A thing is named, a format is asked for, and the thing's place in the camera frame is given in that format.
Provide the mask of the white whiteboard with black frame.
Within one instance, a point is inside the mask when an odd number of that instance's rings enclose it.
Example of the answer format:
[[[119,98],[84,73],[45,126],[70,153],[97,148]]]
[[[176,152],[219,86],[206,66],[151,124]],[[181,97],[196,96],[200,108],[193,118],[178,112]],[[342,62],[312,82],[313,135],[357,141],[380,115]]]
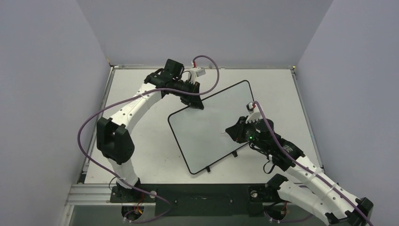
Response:
[[[253,100],[250,83],[243,80],[203,98],[203,110],[185,107],[169,115],[169,126],[190,174],[209,170],[243,147],[221,133],[248,115],[246,105]]]

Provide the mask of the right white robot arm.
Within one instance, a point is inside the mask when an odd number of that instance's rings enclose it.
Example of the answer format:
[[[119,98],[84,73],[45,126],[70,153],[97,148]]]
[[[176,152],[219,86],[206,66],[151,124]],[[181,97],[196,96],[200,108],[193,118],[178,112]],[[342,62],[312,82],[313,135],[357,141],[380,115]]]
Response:
[[[265,189],[269,200],[291,202],[327,226],[372,225],[370,214],[374,204],[366,197],[351,194],[330,179],[299,147],[275,133],[271,120],[242,116],[225,132],[236,143],[248,143],[251,149],[265,155],[273,165],[305,186],[301,188],[286,176],[276,174]]]

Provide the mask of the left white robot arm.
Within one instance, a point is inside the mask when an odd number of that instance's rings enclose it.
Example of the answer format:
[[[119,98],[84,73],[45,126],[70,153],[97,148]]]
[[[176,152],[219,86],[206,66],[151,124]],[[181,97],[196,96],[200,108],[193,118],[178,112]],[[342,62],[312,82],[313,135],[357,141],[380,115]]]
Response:
[[[198,96],[200,83],[196,79],[206,73],[205,69],[194,66],[188,70],[185,81],[182,80],[183,72],[181,63],[168,59],[164,68],[146,76],[134,95],[135,100],[111,117],[102,117],[97,121],[96,146],[118,174],[115,189],[118,198],[136,202],[143,196],[139,189],[140,179],[131,161],[135,149],[131,132],[147,111],[167,94],[179,96],[181,102],[191,108],[204,109]]]

